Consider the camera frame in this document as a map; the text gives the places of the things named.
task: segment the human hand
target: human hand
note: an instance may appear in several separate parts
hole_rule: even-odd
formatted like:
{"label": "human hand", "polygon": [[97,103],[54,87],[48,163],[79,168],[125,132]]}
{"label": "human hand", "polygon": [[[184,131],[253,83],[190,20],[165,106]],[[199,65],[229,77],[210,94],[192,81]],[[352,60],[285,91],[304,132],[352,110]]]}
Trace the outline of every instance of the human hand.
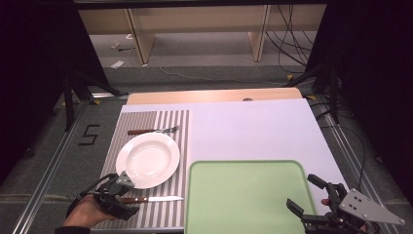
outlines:
{"label": "human hand", "polygon": [[81,226],[92,228],[104,220],[116,219],[115,216],[103,212],[93,195],[84,197],[67,217],[63,226]]}

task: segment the green tray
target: green tray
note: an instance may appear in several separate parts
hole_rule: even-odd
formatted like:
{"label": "green tray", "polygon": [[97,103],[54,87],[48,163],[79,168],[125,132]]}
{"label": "green tray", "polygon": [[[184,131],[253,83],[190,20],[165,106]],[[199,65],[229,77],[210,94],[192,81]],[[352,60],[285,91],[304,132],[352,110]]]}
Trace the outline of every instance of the green tray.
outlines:
{"label": "green tray", "polygon": [[289,198],[313,215],[301,165],[295,161],[200,161],[191,166],[186,234],[302,234]]}

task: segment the striped placemat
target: striped placemat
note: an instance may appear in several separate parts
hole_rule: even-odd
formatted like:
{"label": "striped placemat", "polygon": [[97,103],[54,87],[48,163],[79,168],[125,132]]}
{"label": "striped placemat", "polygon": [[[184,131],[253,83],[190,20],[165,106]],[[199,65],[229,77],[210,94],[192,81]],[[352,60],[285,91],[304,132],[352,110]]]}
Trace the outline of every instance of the striped placemat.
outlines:
{"label": "striped placemat", "polygon": [[[122,147],[134,137],[128,136],[128,130],[164,129],[179,125],[179,130],[170,135],[178,144],[181,154],[179,166],[175,173],[166,182],[156,187],[133,189],[123,197],[175,195],[185,198],[189,117],[189,110],[121,113],[101,176],[116,172],[116,158],[118,153]],[[135,228],[145,230],[165,228],[183,229],[184,201],[141,204],[139,205],[139,212],[128,221],[104,221],[94,227],[94,230]]]}

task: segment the white tabletop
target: white tabletop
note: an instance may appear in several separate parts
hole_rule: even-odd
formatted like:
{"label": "white tabletop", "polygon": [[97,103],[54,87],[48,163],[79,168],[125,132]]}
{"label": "white tabletop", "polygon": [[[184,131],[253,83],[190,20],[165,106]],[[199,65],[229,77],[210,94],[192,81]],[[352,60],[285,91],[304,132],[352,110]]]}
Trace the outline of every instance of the white tabletop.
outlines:
{"label": "white tabletop", "polygon": [[[343,183],[308,102],[302,98],[125,105],[122,112],[191,110],[189,162],[200,160],[295,160],[305,174]],[[309,183],[319,215],[327,197]]]}

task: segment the fork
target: fork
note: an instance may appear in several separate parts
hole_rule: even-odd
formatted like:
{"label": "fork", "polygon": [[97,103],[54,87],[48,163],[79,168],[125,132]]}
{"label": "fork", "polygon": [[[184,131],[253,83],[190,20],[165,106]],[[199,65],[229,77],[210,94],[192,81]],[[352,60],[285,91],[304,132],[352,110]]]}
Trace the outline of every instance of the fork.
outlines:
{"label": "fork", "polygon": [[128,135],[141,135],[141,134],[147,134],[147,133],[161,133],[161,134],[173,134],[176,131],[179,130],[179,125],[172,127],[172,128],[167,128],[167,129],[162,129],[162,130],[154,130],[154,129],[146,129],[146,130],[129,130]]}

